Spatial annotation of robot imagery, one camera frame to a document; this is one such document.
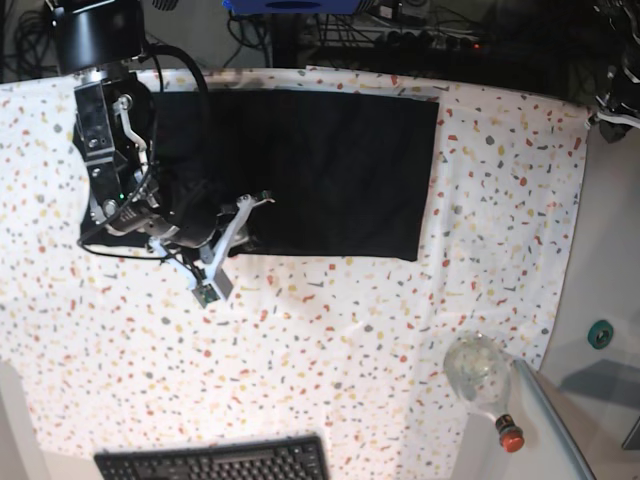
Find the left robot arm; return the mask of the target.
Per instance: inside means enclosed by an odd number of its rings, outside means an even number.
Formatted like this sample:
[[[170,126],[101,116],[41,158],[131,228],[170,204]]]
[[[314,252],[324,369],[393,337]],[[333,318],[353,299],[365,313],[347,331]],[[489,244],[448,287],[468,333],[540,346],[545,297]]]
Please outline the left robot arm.
[[[604,17],[621,42],[619,60],[607,71],[607,88],[595,97],[596,111],[587,126],[597,126],[609,144],[639,129],[639,2],[594,1],[594,10]]]

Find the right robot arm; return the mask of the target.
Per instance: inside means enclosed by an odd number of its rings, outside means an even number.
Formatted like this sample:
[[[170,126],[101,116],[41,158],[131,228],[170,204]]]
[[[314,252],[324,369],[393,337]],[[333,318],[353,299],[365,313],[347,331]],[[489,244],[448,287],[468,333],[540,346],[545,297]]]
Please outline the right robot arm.
[[[233,285],[223,265],[249,240],[254,209],[271,201],[262,191],[233,196],[230,171],[212,143],[209,90],[196,62],[182,49],[147,40],[137,1],[52,1],[59,72],[76,75],[76,136],[89,177],[91,226],[78,238],[87,249],[101,234],[147,238],[147,257],[169,263],[207,306],[228,299]],[[132,60],[180,60],[192,74],[201,112],[199,156],[180,167],[160,160],[160,111],[130,70]]]

